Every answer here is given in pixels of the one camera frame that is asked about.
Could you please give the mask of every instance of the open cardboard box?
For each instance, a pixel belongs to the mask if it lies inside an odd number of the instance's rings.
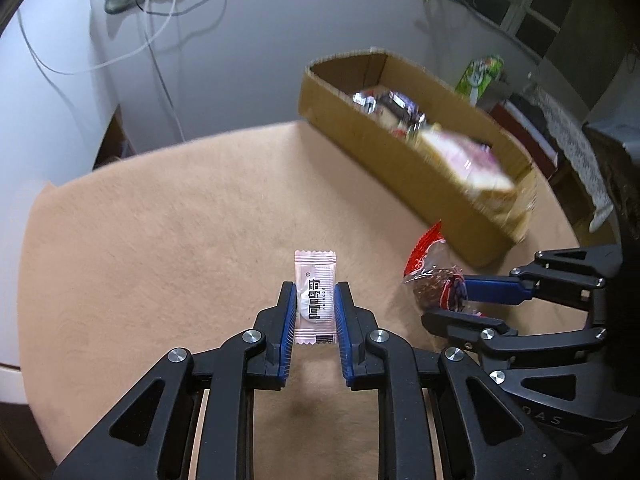
[[[364,114],[352,95],[375,85],[407,95],[430,122],[491,146],[518,187],[514,207],[497,213],[474,202],[435,164]],[[381,50],[319,60],[305,70],[298,110],[424,221],[442,220],[447,241],[472,266],[485,266],[525,237],[536,189],[529,155],[488,115],[422,67]]]

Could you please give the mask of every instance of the green snack bag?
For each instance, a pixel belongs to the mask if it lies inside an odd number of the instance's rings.
[[[489,83],[500,76],[503,65],[504,61],[500,56],[473,60],[456,85],[456,92],[467,97],[472,106],[476,106]]]

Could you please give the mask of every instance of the beige table surface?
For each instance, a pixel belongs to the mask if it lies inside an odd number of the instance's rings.
[[[215,348],[251,327],[294,279],[296,249],[336,251],[356,304],[439,348],[399,288],[426,228],[306,123],[209,137],[47,188],[24,240],[18,323],[27,398],[53,456],[169,349]],[[540,176],[529,235],[489,270],[575,246]],[[498,312],[523,333],[584,322],[538,300]],[[335,346],[295,347],[287,387],[256,392],[255,477],[376,478],[377,421],[376,394],[344,386]]]

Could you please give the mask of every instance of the silver screw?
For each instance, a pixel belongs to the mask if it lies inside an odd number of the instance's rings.
[[[184,348],[174,348],[173,350],[169,350],[167,358],[172,363],[179,363],[187,358],[187,351]]]
[[[444,355],[449,361],[462,361],[465,353],[460,348],[450,346],[444,351]]]
[[[480,337],[482,339],[484,339],[485,341],[487,341],[488,339],[493,339],[495,336],[495,332],[493,328],[485,328],[484,330],[482,330],[482,332],[480,333]]]
[[[376,343],[383,343],[389,339],[389,332],[386,330],[372,330],[369,334],[369,337],[373,339]]]
[[[262,334],[257,330],[247,330],[244,334],[242,334],[242,341],[245,343],[255,343],[256,341],[260,341]]]
[[[504,372],[502,370],[495,370],[491,372],[489,374],[489,377],[491,377],[494,380],[494,383],[496,384],[502,384],[505,379]]]

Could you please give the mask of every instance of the white cable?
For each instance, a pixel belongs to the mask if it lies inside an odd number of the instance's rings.
[[[31,46],[31,43],[29,42],[29,40],[27,38],[27,34],[26,34],[25,30],[24,30],[24,24],[22,23],[22,13],[20,12],[20,7],[18,7],[18,24],[20,26],[20,31],[22,32],[22,37],[24,38],[24,42],[27,44],[27,48],[29,49],[29,52],[34,57],[34,59],[40,65],[42,65],[44,68],[46,68],[50,72],[53,72],[55,74],[60,74],[60,75],[85,74],[87,72],[93,72],[94,70],[100,70],[101,68],[104,68],[106,66],[112,65],[112,64],[117,63],[119,61],[123,61],[125,59],[129,59],[130,57],[136,56],[137,54],[139,54],[140,52],[145,50],[151,43],[153,43],[158,38],[158,36],[160,36],[160,34],[162,34],[162,32],[165,30],[166,26],[169,25],[169,20],[171,20],[171,16],[175,12],[176,1],[177,0],[172,0],[171,8],[169,9],[169,13],[168,13],[168,16],[166,17],[166,20],[164,20],[164,23],[162,24],[162,26],[158,29],[158,31],[151,38],[149,38],[145,42],[145,44],[139,46],[136,50],[133,50],[132,52],[129,52],[128,54],[123,54],[122,56],[118,56],[118,57],[116,57],[114,59],[111,59],[109,61],[105,61],[104,63],[100,63],[100,64],[95,65],[95,66],[90,66],[88,68],[83,68],[82,70],[75,70],[73,72],[65,72],[63,70],[53,69],[49,65],[44,63],[43,60],[40,59],[40,57],[38,56],[38,54],[36,54],[36,52],[34,51],[33,47]]]
[[[169,101],[169,108],[171,108],[171,112],[172,112],[172,115],[174,116],[175,124],[178,126],[178,133],[180,133],[180,138],[182,139],[182,142],[187,142],[187,141],[185,140],[185,138],[184,138],[184,131],[182,130],[182,124],[180,123],[180,119],[179,119],[179,117],[178,117],[178,112],[177,112],[177,111],[176,111],[176,109],[175,109],[174,102],[172,101],[171,96],[169,95],[169,91],[168,91],[168,89],[167,89],[167,88],[166,88],[166,86],[164,85],[164,81],[162,80],[162,75],[161,75],[161,73],[160,73],[160,67],[158,66],[158,64],[157,64],[157,62],[156,62],[156,58],[155,58],[155,56],[154,56],[154,51],[153,51],[153,49],[152,49],[152,47],[151,47],[151,44],[150,44],[150,42],[149,42],[149,40],[148,40],[148,37],[149,37],[149,27],[148,27],[148,24],[149,24],[149,21],[150,21],[150,19],[151,19],[150,15],[149,15],[149,13],[148,13],[148,7],[149,7],[149,0],[145,0],[144,5],[142,6],[142,9],[143,9],[143,12],[142,12],[142,20],[143,20],[143,27],[144,27],[144,34],[145,34],[145,38],[146,38],[146,41],[147,41],[147,43],[148,43],[148,45],[147,45],[147,46],[148,46],[148,48],[149,48],[149,50],[150,50],[150,52],[151,52],[151,56],[152,56],[152,60],[151,60],[151,61],[153,62],[154,67],[155,67],[155,68],[156,68],[156,70],[158,71],[158,76],[159,76],[159,78],[160,78],[160,83],[162,84],[162,89],[164,90],[164,93],[165,93],[165,95],[166,95],[166,98],[167,98],[167,100]]]

